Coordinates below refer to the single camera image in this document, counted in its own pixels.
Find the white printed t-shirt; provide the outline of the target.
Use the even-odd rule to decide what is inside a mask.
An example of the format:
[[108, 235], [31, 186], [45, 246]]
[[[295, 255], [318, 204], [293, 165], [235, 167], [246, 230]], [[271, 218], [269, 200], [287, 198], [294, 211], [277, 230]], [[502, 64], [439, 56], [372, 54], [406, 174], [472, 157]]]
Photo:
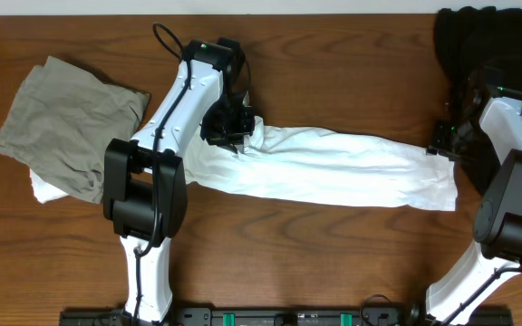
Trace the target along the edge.
[[334, 206], [453, 211], [454, 164], [410, 144], [317, 127], [280, 128], [255, 118], [238, 153], [194, 136], [186, 180], [222, 192]]

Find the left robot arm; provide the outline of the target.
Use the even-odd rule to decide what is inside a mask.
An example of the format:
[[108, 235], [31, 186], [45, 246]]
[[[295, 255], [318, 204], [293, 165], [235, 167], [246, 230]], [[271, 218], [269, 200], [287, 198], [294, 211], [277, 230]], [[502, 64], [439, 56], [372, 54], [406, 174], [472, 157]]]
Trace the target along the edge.
[[192, 41], [179, 56], [179, 72], [150, 121], [104, 155], [103, 213], [126, 255], [129, 297], [115, 321], [162, 325], [172, 304], [172, 237], [188, 208], [183, 158], [194, 136], [232, 153], [254, 131], [247, 91], [234, 91], [248, 67], [240, 43]]

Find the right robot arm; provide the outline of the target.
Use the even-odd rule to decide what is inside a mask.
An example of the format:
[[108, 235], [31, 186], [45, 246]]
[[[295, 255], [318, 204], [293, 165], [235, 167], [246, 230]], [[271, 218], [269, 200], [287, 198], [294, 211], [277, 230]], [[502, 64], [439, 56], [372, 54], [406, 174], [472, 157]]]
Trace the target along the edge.
[[477, 308], [498, 287], [522, 274], [522, 86], [505, 84], [493, 63], [475, 69], [436, 122], [427, 147], [459, 163], [481, 195], [472, 241], [423, 302], [411, 309], [412, 325], [509, 325], [508, 311]]

